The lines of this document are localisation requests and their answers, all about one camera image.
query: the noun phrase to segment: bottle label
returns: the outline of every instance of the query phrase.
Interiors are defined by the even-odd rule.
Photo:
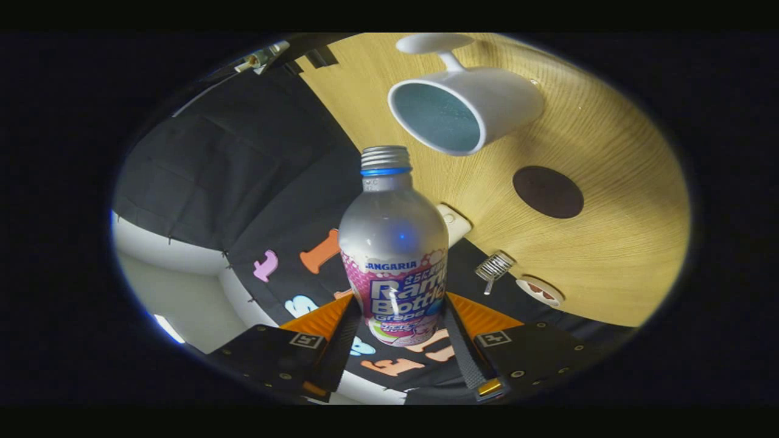
[[[406,347],[427,341],[439,323],[446,291],[446,249],[415,259],[361,261],[341,252],[365,322],[381,342]]]

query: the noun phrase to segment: wooden table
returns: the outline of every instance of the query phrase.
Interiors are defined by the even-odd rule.
[[[691,227],[682,169],[657,126],[574,65],[508,37],[467,34],[476,41],[454,51],[463,65],[534,79],[545,111],[475,155],[441,154],[404,131],[387,104],[395,83],[444,69],[435,54],[395,49],[407,35],[337,41],[328,47],[339,63],[314,69],[299,58],[301,77],[359,150],[408,147],[415,188],[467,217],[474,229],[466,238],[479,249],[501,249],[516,259],[514,277],[527,274],[554,285],[566,298],[559,307],[564,312],[625,326],[643,323],[674,284]],[[555,219],[522,201],[512,178],[530,165],[571,178],[584,196],[581,213]],[[517,287],[516,293],[524,292]]]

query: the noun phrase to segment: sangaria logo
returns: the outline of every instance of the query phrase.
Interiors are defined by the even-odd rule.
[[[403,270],[417,267],[417,262],[407,263],[367,263],[370,270]]]

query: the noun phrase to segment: white mug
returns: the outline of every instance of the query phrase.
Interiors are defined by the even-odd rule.
[[[463,67],[451,51],[471,42],[459,34],[416,34],[396,44],[405,53],[435,52],[446,64],[446,71],[395,84],[387,97],[404,129],[444,154],[475,154],[544,110],[541,92],[522,76]]]

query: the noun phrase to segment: metal clamp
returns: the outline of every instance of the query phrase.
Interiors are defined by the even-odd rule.
[[[290,44],[286,41],[279,41],[275,44],[271,44],[270,46],[260,49],[254,53],[251,53],[250,55],[247,55],[244,57],[244,62],[242,64],[236,65],[235,71],[236,72],[245,72],[248,69],[253,69],[254,73],[256,74],[262,74],[265,69],[270,66],[273,61],[276,60],[276,58],[281,55],[282,52],[287,50],[290,47]]]
[[[492,254],[487,260],[482,262],[476,268],[476,275],[486,280],[487,288],[485,289],[485,295],[489,295],[492,290],[492,285],[511,269],[516,261],[512,259],[508,254],[503,251],[498,251]]]

